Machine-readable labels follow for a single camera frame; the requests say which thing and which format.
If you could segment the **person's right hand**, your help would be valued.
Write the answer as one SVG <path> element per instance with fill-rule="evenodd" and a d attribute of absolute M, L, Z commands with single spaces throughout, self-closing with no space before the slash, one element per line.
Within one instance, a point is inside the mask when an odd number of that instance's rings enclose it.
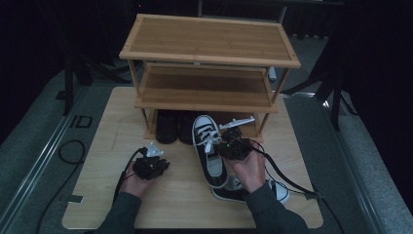
<path fill-rule="evenodd" d="M 249 193 L 254 192 L 266 182 L 266 159 L 256 151 L 251 151 L 242 161 L 226 159 L 242 186 Z"/>

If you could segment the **grey metal frame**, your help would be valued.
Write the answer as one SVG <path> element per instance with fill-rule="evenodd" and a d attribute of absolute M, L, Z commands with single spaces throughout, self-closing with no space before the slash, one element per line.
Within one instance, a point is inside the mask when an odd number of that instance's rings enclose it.
<path fill-rule="evenodd" d="M 345 0 L 195 0 L 197 15 L 205 18 L 268 20 L 284 23 L 289 17 L 331 12 L 345 6 Z"/>

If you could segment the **person's left hand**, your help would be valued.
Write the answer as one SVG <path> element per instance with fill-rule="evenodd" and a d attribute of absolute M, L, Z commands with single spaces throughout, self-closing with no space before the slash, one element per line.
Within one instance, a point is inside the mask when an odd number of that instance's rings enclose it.
<path fill-rule="evenodd" d="M 132 166 L 129 166 L 126 172 L 126 177 L 122 181 L 120 191 L 129 193 L 138 198 L 143 198 L 155 181 L 155 178 L 141 179 L 134 173 Z"/>

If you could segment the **black shoe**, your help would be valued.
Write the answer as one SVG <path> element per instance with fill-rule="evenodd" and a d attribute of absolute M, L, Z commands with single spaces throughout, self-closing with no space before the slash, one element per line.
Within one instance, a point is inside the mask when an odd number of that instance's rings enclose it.
<path fill-rule="evenodd" d="M 159 110 L 156 124 L 156 140 L 170 144 L 177 140 L 177 116 L 170 110 Z"/>
<path fill-rule="evenodd" d="M 188 145 L 193 144 L 193 124 L 198 114 L 194 111 L 184 111 L 179 119 L 178 139 Z"/>

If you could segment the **metal floor rail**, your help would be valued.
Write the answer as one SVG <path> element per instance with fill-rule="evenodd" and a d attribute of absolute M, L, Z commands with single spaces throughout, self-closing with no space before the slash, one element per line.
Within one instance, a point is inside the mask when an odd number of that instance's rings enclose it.
<path fill-rule="evenodd" d="M 342 134 L 329 120 L 329 107 L 310 93 L 282 97 L 310 180 L 324 200 L 321 214 L 336 217 L 341 234 L 384 234 L 372 201 Z"/>
<path fill-rule="evenodd" d="M 11 229 L 89 89 L 78 89 L 68 111 L 64 99 L 42 93 L 0 145 L 0 234 Z"/>

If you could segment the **black and white sneaker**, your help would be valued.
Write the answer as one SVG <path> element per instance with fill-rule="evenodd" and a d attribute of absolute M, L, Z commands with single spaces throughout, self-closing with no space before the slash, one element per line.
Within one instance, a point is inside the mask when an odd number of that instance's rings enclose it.
<path fill-rule="evenodd" d="M 278 181 L 273 179 L 267 179 L 266 184 L 270 187 L 270 190 L 276 195 L 276 198 L 282 204 L 285 204 L 290 197 L 287 187 Z M 233 175 L 229 177 L 227 183 L 221 188 L 212 188 L 212 195 L 224 201 L 235 201 L 244 203 L 244 196 L 248 195 L 248 192 L 244 189 L 241 182 Z"/>
<path fill-rule="evenodd" d="M 223 187 L 228 179 L 227 170 L 222 157 L 215 149 L 221 140 L 221 134 L 210 116 L 200 115 L 195 119 L 192 140 L 206 182 L 212 188 Z"/>

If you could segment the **wooden shoe rack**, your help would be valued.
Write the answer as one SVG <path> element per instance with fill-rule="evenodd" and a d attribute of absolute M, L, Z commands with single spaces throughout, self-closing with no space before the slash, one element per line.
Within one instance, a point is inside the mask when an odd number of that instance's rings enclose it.
<path fill-rule="evenodd" d="M 132 79 L 146 138 L 158 110 L 170 109 L 205 111 L 219 124 L 246 118 L 244 136 L 260 141 L 281 91 L 271 68 L 301 65 L 279 23 L 147 14 L 137 15 L 120 57 L 143 63 Z"/>

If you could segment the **black metal stand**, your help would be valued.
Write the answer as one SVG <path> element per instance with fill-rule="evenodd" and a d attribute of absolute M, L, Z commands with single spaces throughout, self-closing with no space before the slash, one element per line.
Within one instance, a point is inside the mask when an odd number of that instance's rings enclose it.
<path fill-rule="evenodd" d="M 317 82 L 320 82 L 320 85 L 315 93 L 315 98 L 317 101 L 327 101 L 329 97 L 332 97 L 330 121 L 333 128 L 339 131 L 338 120 L 341 101 L 344 101 L 345 106 L 353 115 L 357 115 L 357 112 L 350 106 L 343 95 L 343 72 L 339 68 L 323 69 L 315 67 L 306 81 L 290 89 L 283 90 L 282 93 L 284 95 L 294 95 Z"/>
<path fill-rule="evenodd" d="M 130 83 L 130 81 L 118 76 L 113 70 L 105 68 L 91 58 L 69 52 L 64 58 L 64 116 L 70 112 L 74 105 L 73 77 L 76 77 L 81 85 L 89 86 L 93 81 L 90 70 L 97 71 L 104 78 L 113 80 L 116 83 Z"/>

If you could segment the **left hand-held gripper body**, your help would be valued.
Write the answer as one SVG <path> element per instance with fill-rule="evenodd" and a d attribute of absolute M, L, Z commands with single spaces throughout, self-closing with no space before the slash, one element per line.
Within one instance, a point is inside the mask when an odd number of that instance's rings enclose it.
<path fill-rule="evenodd" d="M 137 153 L 142 155 L 136 158 L 132 169 L 141 179 L 152 179 L 161 175 L 162 166 L 159 164 L 164 151 L 159 149 L 153 142 L 148 147 L 141 147 Z"/>

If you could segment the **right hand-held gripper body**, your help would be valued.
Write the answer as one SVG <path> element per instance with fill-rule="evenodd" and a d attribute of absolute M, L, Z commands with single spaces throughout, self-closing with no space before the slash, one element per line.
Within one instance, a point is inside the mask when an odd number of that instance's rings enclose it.
<path fill-rule="evenodd" d="M 254 117 L 250 116 L 246 119 L 233 119 L 231 122 L 219 126 L 219 129 L 223 130 L 221 136 L 228 141 L 227 144 L 217 145 L 223 149 L 223 158 L 242 161 L 250 153 L 250 140 L 242 138 L 243 133 L 240 126 L 254 121 Z"/>

